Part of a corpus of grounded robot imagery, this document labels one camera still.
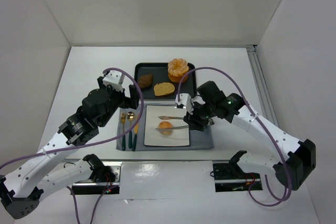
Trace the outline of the metal tongs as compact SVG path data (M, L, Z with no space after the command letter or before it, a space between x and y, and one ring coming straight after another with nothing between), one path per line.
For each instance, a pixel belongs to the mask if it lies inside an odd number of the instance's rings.
M176 116L158 116L159 119L161 120L183 120L183 117L176 117ZM189 128L188 125L183 125L183 126L176 126L176 127L158 127L156 128L160 132L165 132L165 131L172 131L172 130L181 130L181 129L187 129Z

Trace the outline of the small round orange bun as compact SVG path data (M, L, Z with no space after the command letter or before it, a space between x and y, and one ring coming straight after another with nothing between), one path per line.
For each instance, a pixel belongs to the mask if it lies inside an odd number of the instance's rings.
M163 134L163 135L171 135L172 134L172 128L173 128L173 125L168 122L168 121L162 121L159 125L158 125L158 128L157 130Z

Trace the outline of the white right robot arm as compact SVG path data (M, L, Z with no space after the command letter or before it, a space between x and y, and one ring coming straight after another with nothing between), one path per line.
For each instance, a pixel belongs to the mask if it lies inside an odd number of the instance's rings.
M177 94L178 107L186 108L184 122L190 130L204 131L214 117L224 119L259 140L272 152L272 156L258 156L238 151L230 163L244 173L272 176L288 189L298 190L316 167L316 145L302 141L264 118L241 95L225 95L215 82L208 81L198 89L198 96Z

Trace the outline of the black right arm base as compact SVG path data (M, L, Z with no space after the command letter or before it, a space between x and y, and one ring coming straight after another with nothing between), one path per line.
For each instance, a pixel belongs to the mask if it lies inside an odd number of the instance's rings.
M209 175L214 179L217 193L248 191L250 187L250 190L263 188L259 174L244 173L230 163L213 163Z

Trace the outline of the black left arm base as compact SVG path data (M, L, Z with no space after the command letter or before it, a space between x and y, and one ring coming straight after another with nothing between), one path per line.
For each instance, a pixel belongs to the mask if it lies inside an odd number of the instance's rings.
M83 158L93 169L88 179L71 185L75 195L100 195L106 190L107 195L120 192L121 163L103 162L95 154Z

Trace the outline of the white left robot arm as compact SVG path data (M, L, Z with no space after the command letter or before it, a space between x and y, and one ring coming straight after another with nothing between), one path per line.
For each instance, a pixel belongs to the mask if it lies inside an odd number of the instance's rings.
M1 203L14 218L32 213L46 197L64 187L81 181L113 182L112 170L95 155L88 154L73 165L57 172L53 169L66 157L86 145L106 126L117 108L137 109L137 84L129 86L130 97L124 94L123 75L99 77L99 87L89 92L82 105L59 127L37 156L13 172L1 176Z

